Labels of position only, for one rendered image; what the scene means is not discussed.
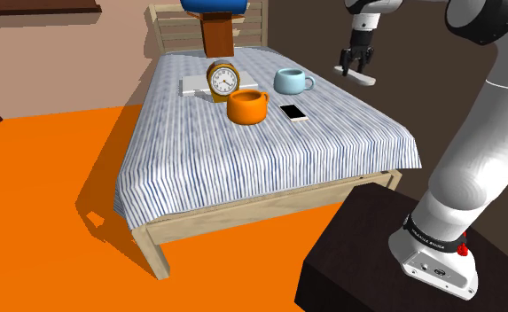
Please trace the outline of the orange mug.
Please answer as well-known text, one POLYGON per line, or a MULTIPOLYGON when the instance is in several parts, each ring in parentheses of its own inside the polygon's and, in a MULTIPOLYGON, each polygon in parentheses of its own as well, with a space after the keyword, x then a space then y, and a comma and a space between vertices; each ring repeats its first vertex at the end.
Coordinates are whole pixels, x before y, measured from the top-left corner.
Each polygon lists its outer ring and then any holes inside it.
POLYGON ((259 90, 237 90, 227 101, 227 116, 239 125, 254 125, 263 121, 268 113, 270 95, 259 90))

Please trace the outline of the dark brown wall shelf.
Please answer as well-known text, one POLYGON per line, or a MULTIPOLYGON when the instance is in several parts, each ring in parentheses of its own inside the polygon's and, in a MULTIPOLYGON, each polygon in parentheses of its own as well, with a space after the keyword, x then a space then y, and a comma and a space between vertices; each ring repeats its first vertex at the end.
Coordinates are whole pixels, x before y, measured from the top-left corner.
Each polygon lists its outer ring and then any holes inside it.
POLYGON ((96 0, 0 0, 0 16, 102 12, 96 0))

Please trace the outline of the brown upright box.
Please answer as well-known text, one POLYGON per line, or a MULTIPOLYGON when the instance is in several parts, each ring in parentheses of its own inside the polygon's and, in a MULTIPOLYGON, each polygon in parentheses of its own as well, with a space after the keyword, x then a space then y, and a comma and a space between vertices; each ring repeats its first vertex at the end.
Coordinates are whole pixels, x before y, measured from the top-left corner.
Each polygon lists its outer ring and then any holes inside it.
POLYGON ((205 12, 188 15, 199 20, 204 52, 207 58, 232 57, 234 55, 232 21, 243 15, 232 12, 205 12))

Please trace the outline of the dark robot stand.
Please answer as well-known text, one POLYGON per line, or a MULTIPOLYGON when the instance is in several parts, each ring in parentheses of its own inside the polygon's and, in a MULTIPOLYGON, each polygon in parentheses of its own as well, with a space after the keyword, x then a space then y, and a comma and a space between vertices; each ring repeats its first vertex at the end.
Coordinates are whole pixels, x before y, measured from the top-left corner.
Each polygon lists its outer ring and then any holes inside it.
POLYGON ((408 277, 388 248, 417 205, 376 183, 356 186, 306 256, 295 295, 305 312, 508 312, 508 256, 474 229, 479 286, 459 299, 408 277))

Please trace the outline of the wooden bed with striped cover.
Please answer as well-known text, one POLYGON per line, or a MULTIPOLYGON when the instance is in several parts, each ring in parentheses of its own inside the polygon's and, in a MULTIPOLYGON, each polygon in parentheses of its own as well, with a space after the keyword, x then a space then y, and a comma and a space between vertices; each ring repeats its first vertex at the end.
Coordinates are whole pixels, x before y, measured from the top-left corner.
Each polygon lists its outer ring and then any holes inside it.
POLYGON ((113 208, 157 278, 169 275, 163 243, 329 205, 363 183, 394 189, 402 169, 420 167, 404 126, 321 77, 296 96, 271 93, 252 126, 211 96, 181 97, 180 79, 210 63, 199 21, 178 4, 152 4, 147 19, 160 58, 113 208), (278 108, 287 104, 309 118, 290 121, 278 108))

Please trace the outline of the light blue mug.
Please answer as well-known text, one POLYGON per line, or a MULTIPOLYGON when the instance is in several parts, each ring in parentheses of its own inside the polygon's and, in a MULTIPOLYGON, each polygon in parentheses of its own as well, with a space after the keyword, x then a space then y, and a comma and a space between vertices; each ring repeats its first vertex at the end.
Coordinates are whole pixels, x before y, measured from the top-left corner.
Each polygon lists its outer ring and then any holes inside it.
POLYGON ((316 81, 312 76, 297 68, 282 68, 274 76, 273 88, 283 95, 298 95, 305 90, 312 90, 316 81))

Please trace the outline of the white flat oblong slab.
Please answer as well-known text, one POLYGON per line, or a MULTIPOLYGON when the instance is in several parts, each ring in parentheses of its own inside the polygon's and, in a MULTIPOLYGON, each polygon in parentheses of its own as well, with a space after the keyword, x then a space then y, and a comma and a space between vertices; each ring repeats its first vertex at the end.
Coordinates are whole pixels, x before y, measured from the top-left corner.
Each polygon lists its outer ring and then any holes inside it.
MULTIPOLYGON (((336 74, 343 75, 343 66, 335 66, 333 68, 333 71, 336 74)), ((348 69, 347 74, 345 75, 346 78, 348 78, 350 81, 357 83, 362 86, 373 86, 376 83, 376 79, 373 77, 370 77, 365 74, 360 74, 352 69, 348 69)))

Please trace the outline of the white smartphone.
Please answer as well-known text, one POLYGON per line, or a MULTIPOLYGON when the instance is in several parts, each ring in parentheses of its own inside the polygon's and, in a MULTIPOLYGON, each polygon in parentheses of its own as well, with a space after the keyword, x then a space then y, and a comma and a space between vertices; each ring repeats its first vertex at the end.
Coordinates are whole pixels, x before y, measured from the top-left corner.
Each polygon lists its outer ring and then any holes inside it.
POLYGON ((309 118, 294 104, 280 105, 278 108, 292 122, 306 121, 309 118))

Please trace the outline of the orange round alarm clock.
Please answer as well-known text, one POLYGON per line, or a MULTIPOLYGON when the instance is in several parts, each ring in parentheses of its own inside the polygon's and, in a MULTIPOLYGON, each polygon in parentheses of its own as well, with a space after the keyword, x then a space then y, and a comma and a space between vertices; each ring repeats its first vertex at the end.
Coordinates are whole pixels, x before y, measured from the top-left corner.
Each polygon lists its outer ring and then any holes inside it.
POLYGON ((240 88, 240 75, 230 61, 218 59, 207 69, 207 85, 215 103, 226 102, 240 88))

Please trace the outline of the grey closed laptop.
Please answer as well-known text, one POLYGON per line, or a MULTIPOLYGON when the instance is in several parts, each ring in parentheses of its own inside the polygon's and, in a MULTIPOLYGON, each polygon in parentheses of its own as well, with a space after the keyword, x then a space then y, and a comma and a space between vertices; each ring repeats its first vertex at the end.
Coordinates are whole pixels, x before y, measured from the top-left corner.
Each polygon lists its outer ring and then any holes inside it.
MULTIPOLYGON (((247 71, 239 71, 241 89, 257 89, 258 83, 247 71)), ((179 81, 179 95, 181 97, 211 95, 204 74, 183 76, 179 81)))

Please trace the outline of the blue cylinder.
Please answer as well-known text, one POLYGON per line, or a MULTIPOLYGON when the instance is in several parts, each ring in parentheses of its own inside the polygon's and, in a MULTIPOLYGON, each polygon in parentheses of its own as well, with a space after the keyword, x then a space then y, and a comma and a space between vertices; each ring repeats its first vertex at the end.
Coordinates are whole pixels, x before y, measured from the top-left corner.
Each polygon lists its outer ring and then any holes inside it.
POLYGON ((180 0, 185 12, 201 20, 231 20, 240 17, 247 8, 248 0, 180 0))

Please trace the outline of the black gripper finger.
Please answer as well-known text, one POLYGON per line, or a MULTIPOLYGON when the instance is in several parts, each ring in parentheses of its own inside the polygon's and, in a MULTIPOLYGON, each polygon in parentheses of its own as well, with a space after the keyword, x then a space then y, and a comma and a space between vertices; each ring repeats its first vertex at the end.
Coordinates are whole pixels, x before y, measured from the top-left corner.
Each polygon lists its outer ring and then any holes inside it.
POLYGON ((357 72, 361 74, 364 68, 371 62, 374 49, 372 47, 366 47, 359 52, 357 60, 357 72))
POLYGON ((350 48, 342 49, 340 53, 340 65, 342 67, 341 73, 342 76, 348 75, 348 70, 351 63, 352 63, 351 49, 350 48))

